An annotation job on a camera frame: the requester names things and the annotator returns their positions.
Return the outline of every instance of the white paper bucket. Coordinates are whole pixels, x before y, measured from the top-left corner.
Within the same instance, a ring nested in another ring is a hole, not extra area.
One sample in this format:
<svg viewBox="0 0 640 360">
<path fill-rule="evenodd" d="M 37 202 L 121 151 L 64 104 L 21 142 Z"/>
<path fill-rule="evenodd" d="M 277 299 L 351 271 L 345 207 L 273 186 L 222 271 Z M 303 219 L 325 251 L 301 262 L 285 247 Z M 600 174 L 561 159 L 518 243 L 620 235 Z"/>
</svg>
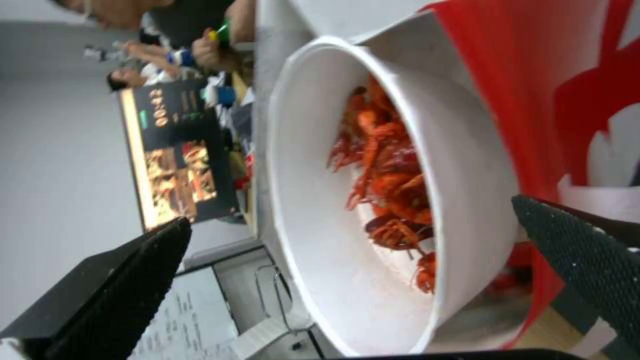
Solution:
<svg viewBox="0 0 640 360">
<path fill-rule="evenodd" d="M 345 210 L 354 177 L 326 168 L 349 93 L 372 73 L 419 152 L 435 219 L 436 289 L 415 260 L 371 244 L 366 207 Z M 305 306 L 346 356 L 423 352 L 434 331 L 504 266 L 516 238 L 515 175 L 486 111 L 446 79 L 321 37 L 292 55 L 269 108 L 275 224 Z"/>
</svg>

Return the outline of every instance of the hand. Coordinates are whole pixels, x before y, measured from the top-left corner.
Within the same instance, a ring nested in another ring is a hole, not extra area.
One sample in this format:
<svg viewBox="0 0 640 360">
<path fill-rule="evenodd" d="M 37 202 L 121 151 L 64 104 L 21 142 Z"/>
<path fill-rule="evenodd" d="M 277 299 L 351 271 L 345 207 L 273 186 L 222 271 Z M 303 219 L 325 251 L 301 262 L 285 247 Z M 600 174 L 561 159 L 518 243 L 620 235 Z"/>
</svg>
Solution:
<svg viewBox="0 0 640 360">
<path fill-rule="evenodd" d="M 135 40 L 128 40 L 126 43 L 124 43 L 123 48 L 130 56 L 134 58 L 140 58 L 140 56 L 144 53 L 142 44 Z"/>
<path fill-rule="evenodd" d="M 235 0 L 225 16 L 231 24 L 231 44 L 255 40 L 255 0 Z"/>
<path fill-rule="evenodd" d="M 202 38 L 196 39 L 191 52 L 197 64 L 207 70 L 232 72 L 239 66 L 237 56 L 233 51 L 222 51 L 218 48 L 219 43 L 209 39 L 211 28 L 206 29 Z"/>
</svg>

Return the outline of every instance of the cooked crawfish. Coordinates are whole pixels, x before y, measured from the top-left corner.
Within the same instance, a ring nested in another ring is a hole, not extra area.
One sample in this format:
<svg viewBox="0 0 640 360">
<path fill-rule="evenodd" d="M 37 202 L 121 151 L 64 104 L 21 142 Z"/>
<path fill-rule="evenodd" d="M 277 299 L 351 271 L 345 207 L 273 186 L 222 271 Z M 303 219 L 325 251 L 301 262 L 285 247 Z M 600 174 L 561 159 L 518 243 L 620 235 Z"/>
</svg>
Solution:
<svg viewBox="0 0 640 360">
<path fill-rule="evenodd" d="M 329 153 L 329 160 L 326 164 L 327 167 L 333 165 L 334 172 L 340 170 L 341 167 L 362 159 L 364 138 L 358 127 L 356 117 L 365 108 L 365 91 L 364 87 L 358 87 L 353 90 L 347 100 L 347 106 L 340 122 L 338 139 L 336 139 L 331 153 Z"/>
<path fill-rule="evenodd" d="M 436 253 L 430 252 L 418 260 L 418 270 L 415 276 L 418 289 L 433 293 L 436 288 Z"/>
<path fill-rule="evenodd" d="M 406 128 L 393 102 L 371 75 L 367 89 L 355 89 L 347 101 L 327 167 L 338 171 L 358 163 L 362 173 L 347 200 L 352 210 L 370 202 L 377 215 L 365 226 L 373 242 L 392 250 L 416 249 L 417 286 L 430 292 L 435 284 L 435 254 L 419 242 L 433 237 L 424 176 Z"/>
<path fill-rule="evenodd" d="M 365 231 L 374 244 L 392 250 L 416 249 L 422 252 L 418 242 L 433 237 L 433 227 L 430 225 L 400 219 L 391 213 L 369 221 Z"/>
</svg>

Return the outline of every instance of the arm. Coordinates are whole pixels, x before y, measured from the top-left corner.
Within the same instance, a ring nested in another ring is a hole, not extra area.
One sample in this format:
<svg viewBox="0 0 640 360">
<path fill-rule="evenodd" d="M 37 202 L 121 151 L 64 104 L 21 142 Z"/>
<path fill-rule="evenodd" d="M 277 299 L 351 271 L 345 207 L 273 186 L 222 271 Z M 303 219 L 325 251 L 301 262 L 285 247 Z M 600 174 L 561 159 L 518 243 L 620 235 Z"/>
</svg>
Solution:
<svg viewBox="0 0 640 360">
<path fill-rule="evenodd" d="M 152 63 L 155 66 L 163 69 L 172 78 L 176 78 L 180 72 L 180 67 L 170 64 L 166 59 L 166 54 L 169 50 L 155 45 L 143 45 L 137 43 L 127 43 L 127 52 L 129 55 L 139 60 Z"/>
</svg>

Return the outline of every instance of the crawfish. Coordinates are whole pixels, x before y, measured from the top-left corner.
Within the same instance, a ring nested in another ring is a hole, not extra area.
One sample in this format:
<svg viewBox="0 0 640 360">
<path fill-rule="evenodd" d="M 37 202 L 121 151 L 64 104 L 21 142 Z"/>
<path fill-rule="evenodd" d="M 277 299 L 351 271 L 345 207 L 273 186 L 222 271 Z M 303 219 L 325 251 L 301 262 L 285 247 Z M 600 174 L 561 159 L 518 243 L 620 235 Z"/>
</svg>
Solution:
<svg viewBox="0 0 640 360">
<path fill-rule="evenodd" d="M 329 153 L 329 160 L 326 164 L 327 167 L 334 165 L 333 172 L 362 159 L 364 139 L 356 117 L 367 104 L 365 92 L 366 89 L 360 86 L 349 95 L 346 109 L 342 114 L 338 138 Z"/>
<path fill-rule="evenodd" d="M 415 285 L 418 289 L 433 293 L 436 288 L 436 253 L 430 252 L 418 260 L 418 269 L 415 276 Z"/>
<path fill-rule="evenodd" d="M 369 200 L 379 209 L 365 226 L 373 242 L 394 250 L 421 251 L 418 242 L 433 236 L 422 174 L 376 174 L 370 191 Z"/>
<path fill-rule="evenodd" d="M 362 175 L 356 180 L 353 191 L 347 200 L 347 209 L 349 210 L 354 209 L 358 203 L 365 199 L 374 165 L 383 146 L 391 141 L 400 141 L 408 138 L 402 122 L 397 120 L 384 122 L 380 112 L 374 109 L 361 111 L 357 118 L 358 125 L 365 134 L 366 141 L 362 156 Z"/>
</svg>

